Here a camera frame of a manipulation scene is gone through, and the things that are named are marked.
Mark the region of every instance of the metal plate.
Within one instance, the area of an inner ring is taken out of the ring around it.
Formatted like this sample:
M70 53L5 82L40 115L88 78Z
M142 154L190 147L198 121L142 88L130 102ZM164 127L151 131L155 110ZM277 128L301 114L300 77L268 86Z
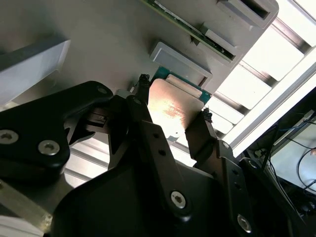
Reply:
M203 102L163 79L156 79L150 87L148 109L167 138L179 137L203 106Z

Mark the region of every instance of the black cable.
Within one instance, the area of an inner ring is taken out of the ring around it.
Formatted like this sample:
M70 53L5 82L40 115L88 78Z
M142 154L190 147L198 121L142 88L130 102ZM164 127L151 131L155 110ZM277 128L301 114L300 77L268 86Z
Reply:
M261 137L263 137L263 136L267 135L269 132L273 131L276 126L277 126L277 125L275 124L275 125L273 125L272 127L270 127L269 130L265 131L265 132L261 135Z
M291 206L293 207L293 209L297 212L297 210L296 210L294 204L292 203L292 200L288 197L288 195L287 195L287 193L285 192L285 190L283 189L281 183L280 183L279 180L277 179L277 173L276 173L276 170L275 170L275 168L274 168L274 166L273 166L273 164L272 164L272 162L271 162L271 159L269 159L269 163L270 163L271 169L273 170L273 173L274 173L274 175L275 175L275 177L276 177L276 182L277 182L278 186L280 187L282 193L285 195L286 199L289 201L289 203L291 204Z
M280 129L279 131L288 131L288 130L291 130L291 129L296 129L296 128L301 128L301 127L304 127L307 123L312 123L312 124L315 124L314 122L312 122L311 120L316 116L316 112L314 112L309 119L307 120L304 120L302 121L302 123L296 127L289 127L289 128L285 128L285 129Z
M304 158L309 152L311 152L311 150L313 150L313 149L314 149L314 148L309 149L307 152L304 153L304 155L302 155L302 157L300 158L300 160L299 160L298 163L297 163L297 166L296 166L296 173L297 173L297 176L298 176L299 180L300 180L301 183L305 186L306 189L310 189L310 190L316 192L316 190L311 189L308 185L306 185L306 184L303 182L303 180L302 180L302 178L301 178L301 175L300 175L300 165L301 165L301 162L302 162L303 158Z
M273 144L274 142L276 141L277 139L277 132L278 132L278 124L276 125L275 127L275 133L273 134L273 139L272 139L272 143L269 147L269 149L267 150L267 153L265 155L265 159L263 160L263 163L262 163L262 166L261 166L261 170L264 171L265 168L266 168L266 165L267 165L267 162L268 162L268 159L270 158L270 154L271 154L271 151L272 151L272 148L273 148Z
M308 189L310 186L312 186L314 183L316 183L316 179L314 181L312 181L310 184L308 184L304 190Z
M299 143L299 142L297 142L297 141L294 141L294 140L291 139L291 138L285 137L285 139L290 140L290 141L292 141L292 142L295 142L296 144L298 144L298 145L300 145L300 146L302 146L302 147L305 147L305 148L307 148L307 149L312 149L312 147L304 146L303 144L301 144L301 143Z

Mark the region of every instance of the metal bracket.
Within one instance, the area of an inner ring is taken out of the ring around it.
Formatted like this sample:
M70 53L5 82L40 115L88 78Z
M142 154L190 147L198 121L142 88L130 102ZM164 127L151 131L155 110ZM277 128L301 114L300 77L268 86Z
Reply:
M1 112L1 137L10 142L0 142L0 177L32 184L56 180L69 159L79 118L112 96L104 85L89 81ZM39 147L43 141L45 147Z
M127 104L134 122L132 129L136 134L140 159L153 174L162 206L174 218L188 221L191 200L162 128L152 123L146 104L137 97L128 96Z
M139 81L135 87L136 96L143 100L146 105L148 104L149 99L149 87L150 87L150 81L149 81L149 75L148 74L141 74L139 77Z
M195 168L211 174L222 186L231 224L240 236L256 236L250 200L242 169L234 160L231 147L217 140L210 122L201 112L187 128L190 155Z

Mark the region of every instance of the silver screw head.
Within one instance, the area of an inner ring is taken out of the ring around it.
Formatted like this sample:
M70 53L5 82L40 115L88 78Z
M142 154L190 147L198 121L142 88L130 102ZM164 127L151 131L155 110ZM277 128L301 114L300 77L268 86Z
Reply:
M39 143L39 152L43 155L54 156L60 150L59 144L52 140L44 140Z
M184 196L178 191L173 191L171 193L171 200L172 200L173 204L175 204L176 207L178 207L180 209L185 208L185 206L187 204Z
M246 231L247 233L251 233L251 231L252 231L251 225L249 224L249 222L247 221L246 218L244 218L242 215L238 214L237 221L238 221L238 224L240 225L240 227L244 231Z
M107 90L102 87L98 87L98 91L101 92L102 94L108 93Z
M226 149L229 148L229 145L228 145L226 142L222 141L222 144L223 144L223 146L224 146Z
M134 97L134 102L135 102L136 104L139 104L139 105L141 105L141 104L142 104L142 102L140 102L140 100L139 100L139 99L137 99L137 98L135 98L135 97Z
M9 145L15 143L19 139L19 135L12 130L0 130L0 144Z
M252 168L256 169L257 166L253 163L252 160L248 160L249 164L251 165Z

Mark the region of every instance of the reflective metal surface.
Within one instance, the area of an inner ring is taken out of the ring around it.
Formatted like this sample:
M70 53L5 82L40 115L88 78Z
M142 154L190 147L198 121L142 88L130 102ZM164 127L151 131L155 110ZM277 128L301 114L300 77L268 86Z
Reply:
M45 140L39 143L39 152L43 155L54 156L60 150L59 144L52 140Z
M15 143L19 139L19 135L12 130L0 130L0 144L8 145Z
M163 79L150 87L148 109L167 138L179 137L203 107L203 102Z
M178 191L173 191L171 193L171 200L172 202L180 209L185 208L186 206L186 199L184 196L178 192Z
M0 180L0 203L44 233L49 232L52 215L3 180Z
M252 229L251 229L251 225L249 224L249 222L247 221L246 218L244 218L242 215L238 215L237 216L237 221L238 224L240 225L240 227L246 231L247 233L251 233Z

